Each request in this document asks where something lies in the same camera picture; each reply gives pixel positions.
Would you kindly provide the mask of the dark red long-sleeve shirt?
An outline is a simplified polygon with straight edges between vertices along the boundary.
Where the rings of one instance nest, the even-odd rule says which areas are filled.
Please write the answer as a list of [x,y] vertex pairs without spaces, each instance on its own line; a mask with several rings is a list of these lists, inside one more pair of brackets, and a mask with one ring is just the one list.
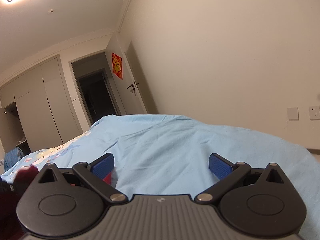
[[37,167],[31,165],[19,170],[13,183],[1,179],[1,239],[20,239],[24,235],[16,206],[38,172]]

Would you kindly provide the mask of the white bedroom door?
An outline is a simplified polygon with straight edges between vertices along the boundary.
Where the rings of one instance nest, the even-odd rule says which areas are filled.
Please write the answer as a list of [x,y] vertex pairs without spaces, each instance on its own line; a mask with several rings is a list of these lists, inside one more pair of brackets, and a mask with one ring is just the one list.
[[[123,60],[123,80],[118,78],[112,72],[112,56],[111,56],[112,53],[119,55]],[[108,61],[108,65],[109,65],[114,83],[116,85],[116,88],[121,100],[121,107],[119,108],[122,115],[146,114],[147,110],[142,100],[142,96],[140,92],[138,91],[136,96],[134,96],[127,89],[127,87],[131,85],[131,83],[134,83],[134,82],[138,83],[138,82],[135,80],[133,76],[133,72],[127,60],[126,54],[121,47],[118,33],[112,34],[108,42],[108,45],[106,47],[105,54],[106,54],[106,58]]]

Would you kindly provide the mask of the light blue cartoon duvet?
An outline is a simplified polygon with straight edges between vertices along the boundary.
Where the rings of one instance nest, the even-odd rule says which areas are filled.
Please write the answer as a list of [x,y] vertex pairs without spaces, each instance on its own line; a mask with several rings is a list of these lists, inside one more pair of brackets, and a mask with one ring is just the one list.
[[246,128],[208,125],[183,115],[108,115],[67,143],[35,151],[1,175],[13,182],[19,170],[53,162],[70,168],[112,153],[112,184],[133,194],[198,193],[217,182],[208,168],[217,153],[253,168],[278,163],[306,204],[300,230],[305,239],[319,239],[319,162],[303,146]]

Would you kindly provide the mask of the blue garment on chair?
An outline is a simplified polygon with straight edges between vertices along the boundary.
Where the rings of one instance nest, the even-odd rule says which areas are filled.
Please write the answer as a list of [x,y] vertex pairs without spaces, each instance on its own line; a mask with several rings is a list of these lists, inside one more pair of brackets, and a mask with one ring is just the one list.
[[11,169],[18,161],[23,158],[23,152],[19,147],[9,151],[4,156],[4,170],[7,172]]

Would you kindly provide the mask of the grey built-in wardrobe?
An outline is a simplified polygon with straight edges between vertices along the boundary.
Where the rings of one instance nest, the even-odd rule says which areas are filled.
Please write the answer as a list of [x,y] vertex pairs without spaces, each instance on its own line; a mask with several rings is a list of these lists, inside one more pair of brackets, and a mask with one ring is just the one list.
[[5,152],[20,141],[26,141],[33,152],[51,148],[81,133],[59,55],[1,85],[1,143]]

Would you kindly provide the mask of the red fu character decoration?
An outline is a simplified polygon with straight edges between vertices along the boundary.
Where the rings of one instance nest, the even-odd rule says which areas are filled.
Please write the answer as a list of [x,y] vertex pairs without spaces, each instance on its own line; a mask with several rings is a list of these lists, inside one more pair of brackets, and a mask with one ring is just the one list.
[[115,53],[112,53],[111,56],[112,56],[112,72],[118,78],[123,80],[123,60],[119,55]]

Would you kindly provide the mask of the blank wall plate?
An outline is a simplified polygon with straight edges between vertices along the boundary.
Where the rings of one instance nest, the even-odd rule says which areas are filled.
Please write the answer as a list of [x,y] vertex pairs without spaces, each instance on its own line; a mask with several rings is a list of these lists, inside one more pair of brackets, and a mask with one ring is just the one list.
[[287,108],[287,118],[290,121],[298,121],[299,120],[299,110],[298,107],[290,107]]

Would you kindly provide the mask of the white wall socket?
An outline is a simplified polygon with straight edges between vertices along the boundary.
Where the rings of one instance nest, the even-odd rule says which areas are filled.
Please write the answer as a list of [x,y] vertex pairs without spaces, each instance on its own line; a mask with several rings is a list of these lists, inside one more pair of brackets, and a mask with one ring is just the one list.
[[309,107],[309,118],[310,118],[310,120],[319,120],[320,119],[320,107],[319,106],[310,106]]

